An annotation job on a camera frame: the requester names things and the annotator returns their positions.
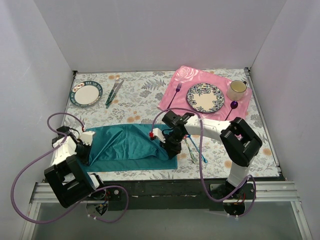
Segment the teal cloth napkin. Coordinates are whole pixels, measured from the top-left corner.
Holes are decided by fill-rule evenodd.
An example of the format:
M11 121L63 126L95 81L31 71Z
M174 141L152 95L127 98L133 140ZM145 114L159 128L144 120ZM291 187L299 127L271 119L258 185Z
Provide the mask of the teal cloth napkin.
M117 124L92 127L95 132L87 172L175 170L177 157L169 158L159 140L150 140L151 124Z

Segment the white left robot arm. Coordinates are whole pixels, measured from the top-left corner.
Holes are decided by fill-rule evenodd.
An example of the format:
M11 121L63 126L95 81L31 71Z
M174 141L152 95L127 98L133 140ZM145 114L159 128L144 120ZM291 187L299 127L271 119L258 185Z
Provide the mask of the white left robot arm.
M96 173L88 174L94 131L84 131L76 137L70 127L62 126L51 145L53 162L44 170L44 176L64 208L68 208L91 195L95 200L106 196L106 187Z

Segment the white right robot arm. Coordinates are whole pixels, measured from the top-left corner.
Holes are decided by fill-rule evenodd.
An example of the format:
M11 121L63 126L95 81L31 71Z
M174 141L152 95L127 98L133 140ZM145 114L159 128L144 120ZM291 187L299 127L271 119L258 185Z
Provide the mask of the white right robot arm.
M199 135L199 158L202 157L203 137L220 141L230 160L231 170L226 180L227 195L221 199L215 199L209 193L203 178L202 161L199 160L200 181L205 194L210 200L219 203L228 198L237 199L245 192L244 184L252 179L249 174L250 165L262 147L262 140L240 117L232 121L220 121L201 118L199 114L187 112L180 116L175 114L171 108L166 109L162 118L170 129L169 134L151 126L149 137L151 140L158 139L160 146L165 149L171 159L181 151L181 142L186 135Z

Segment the iridescent gold spoon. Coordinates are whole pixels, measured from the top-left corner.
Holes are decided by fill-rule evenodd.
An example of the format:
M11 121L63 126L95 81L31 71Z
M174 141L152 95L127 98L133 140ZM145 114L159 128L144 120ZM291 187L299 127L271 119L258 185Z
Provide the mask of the iridescent gold spoon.
M189 155L190 155L190 158L191 158L192 163L193 163L193 164L196 164L196 163L197 163L197 159L196 159L196 157L194 156L194 154L193 154L193 152L192 152L192 149L190 148L190 145L189 145L187 139L188 139L188 138L185 136L185 137L184 137L184 142L185 142L185 144L186 144L186 146L187 146L187 149L188 149L188 151L189 151Z

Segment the iridescent blue fork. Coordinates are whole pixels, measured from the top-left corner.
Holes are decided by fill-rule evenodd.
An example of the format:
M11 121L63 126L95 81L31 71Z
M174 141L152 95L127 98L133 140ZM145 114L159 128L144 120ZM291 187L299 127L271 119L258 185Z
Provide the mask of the iridescent blue fork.
M190 139L191 143L193 144L193 146L195 147L195 149L198 151L198 153L200 153L200 149L199 147L196 145L196 143L193 141L192 137L190 135L187 135L187 138ZM208 163L208 160L204 157L203 154L201 154L201 158L203 160L204 163Z

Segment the pink floral placemat cloth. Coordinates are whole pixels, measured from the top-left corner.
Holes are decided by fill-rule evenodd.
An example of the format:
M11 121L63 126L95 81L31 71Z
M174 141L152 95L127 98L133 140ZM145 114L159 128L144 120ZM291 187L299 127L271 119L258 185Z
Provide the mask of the pink floral placemat cloth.
M230 111L231 100L227 97L228 86L232 81L243 81L245 79L245 72L242 69L215 69L213 71L199 70L189 66L181 66L176 70L168 84L166 91L158 105L160 110L167 109L173 95L175 94L176 87L179 83L182 83L180 91L175 96L171 108L182 108L181 110L175 110L178 115L183 115L185 112L192 110L193 108L187 102L187 91L190 87L198 83L208 83L217 86L224 94L223 107L214 113L201 113L202 118L224 121ZM236 117L245 118L248 106L250 105L252 90L249 97L246 97L238 102L238 107L234 109L228 121L233 120Z

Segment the blue floral white plate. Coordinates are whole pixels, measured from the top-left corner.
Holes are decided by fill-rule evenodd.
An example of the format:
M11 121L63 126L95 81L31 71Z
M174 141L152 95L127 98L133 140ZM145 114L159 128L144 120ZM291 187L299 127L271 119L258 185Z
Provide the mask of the blue floral white plate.
M224 93L210 83L197 83L186 93L187 103L197 112L215 113L225 103Z

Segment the purple metallic fork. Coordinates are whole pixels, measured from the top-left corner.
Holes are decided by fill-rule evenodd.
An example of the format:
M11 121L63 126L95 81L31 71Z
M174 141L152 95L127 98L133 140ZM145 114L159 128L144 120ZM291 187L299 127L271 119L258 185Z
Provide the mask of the purple metallic fork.
M173 101L174 101L177 93L181 90L181 87L182 87L182 83L180 82L180 83L177 85L177 87L176 87L176 89L175 89L175 93L174 93L174 95L173 95L170 103L169 103L168 106L167 106L168 109L171 107L171 105L172 105L172 103L173 103Z

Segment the green rimmed white plate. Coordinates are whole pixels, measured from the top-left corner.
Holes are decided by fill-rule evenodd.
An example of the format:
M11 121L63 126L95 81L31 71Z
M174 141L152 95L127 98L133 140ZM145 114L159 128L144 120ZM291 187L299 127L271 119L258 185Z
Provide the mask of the green rimmed white plate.
M98 82L83 81L70 90L69 100L79 108L87 108L96 104L102 95L103 88Z

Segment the purple metallic spoon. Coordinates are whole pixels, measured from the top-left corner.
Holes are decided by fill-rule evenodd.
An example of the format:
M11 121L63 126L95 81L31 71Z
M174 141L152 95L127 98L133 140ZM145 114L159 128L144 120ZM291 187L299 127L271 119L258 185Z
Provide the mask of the purple metallic spoon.
M234 109L236 109L237 107L238 107L238 102L237 102L237 101L232 101L232 102L230 103L230 111L229 111L228 115L226 116L225 120L228 119L228 117L230 116L231 112L232 112Z

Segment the cream ceramic mug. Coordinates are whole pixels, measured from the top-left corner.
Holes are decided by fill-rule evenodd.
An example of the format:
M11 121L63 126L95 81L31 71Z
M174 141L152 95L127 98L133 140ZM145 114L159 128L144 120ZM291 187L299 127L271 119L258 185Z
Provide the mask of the cream ceramic mug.
M250 94L251 91L247 86L247 82L241 80L232 81L226 91L226 96L231 101L241 101L242 99L249 97Z

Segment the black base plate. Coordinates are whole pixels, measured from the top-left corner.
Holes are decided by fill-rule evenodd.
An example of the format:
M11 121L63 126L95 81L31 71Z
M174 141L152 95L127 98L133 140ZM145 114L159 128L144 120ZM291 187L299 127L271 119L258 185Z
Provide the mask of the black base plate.
M90 193L83 184L70 189L63 188L55 196L64 208L69 208L81 199L108 202L112 211L120 211L127 206L130 210L165 209L210 209L223 211L227 204L221 202L230 194L236 201L234 207L245 210L245 201L258 195L258 185L245 183L236 190L224 180L143 180L143 181L105 181L100 190Z

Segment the green handled knife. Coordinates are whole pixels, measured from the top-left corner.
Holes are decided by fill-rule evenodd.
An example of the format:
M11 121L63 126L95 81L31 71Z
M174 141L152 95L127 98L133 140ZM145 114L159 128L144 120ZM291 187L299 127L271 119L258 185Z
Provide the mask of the green handled knife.
M114 92L113 92L113 95L109 101L109 103L107 105L105 105L105 107L108 109L109 106L111 105L112 101L114 100L114 98L116 97L116 94L118 93L119 89L121 88L122 84L124 83L124 80L122 80L118 86L115 88Z

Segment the green handled fork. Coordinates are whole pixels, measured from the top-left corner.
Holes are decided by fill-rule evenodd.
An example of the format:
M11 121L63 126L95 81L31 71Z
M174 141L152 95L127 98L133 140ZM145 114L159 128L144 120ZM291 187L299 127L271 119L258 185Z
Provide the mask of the green handled fork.
M109 101L110 101L110 99L111 99L116 87L119 85L119 83L120 83L120 76L116 75L114 85L113 85L113 87L112 87L112 89L111 89L111 91L110 91L110 93L108 95L108 98L107 98L107 101L105 102L105 105L107 105L109 103Z

